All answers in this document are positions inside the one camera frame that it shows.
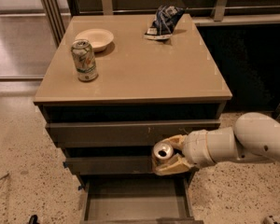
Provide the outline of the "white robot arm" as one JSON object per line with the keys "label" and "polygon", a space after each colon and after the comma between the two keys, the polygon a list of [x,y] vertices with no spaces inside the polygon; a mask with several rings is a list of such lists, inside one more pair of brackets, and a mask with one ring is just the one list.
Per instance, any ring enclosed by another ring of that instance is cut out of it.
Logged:
{"label": "white robot arm", "polygon": [[156,175],[176,175],[219,162],[280,162],[280,123],[266,115],[243,114],[232,127],[199,130],[161,140],[152,149]]}

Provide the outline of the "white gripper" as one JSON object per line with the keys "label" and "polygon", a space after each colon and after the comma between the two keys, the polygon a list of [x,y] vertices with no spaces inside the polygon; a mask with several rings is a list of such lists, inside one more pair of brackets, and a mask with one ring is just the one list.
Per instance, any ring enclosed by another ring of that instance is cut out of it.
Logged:
{"label": "white gripper", "polygon": [[198,168],[216,165],[223,161],[237,161],[239,151],[231,127],[213,131],[200,130],[185,136],[174,135],[162,140],[173,149],[182,150],[185,157],[175,154],[166,161],[152,159],[156,175],[177,175]]}

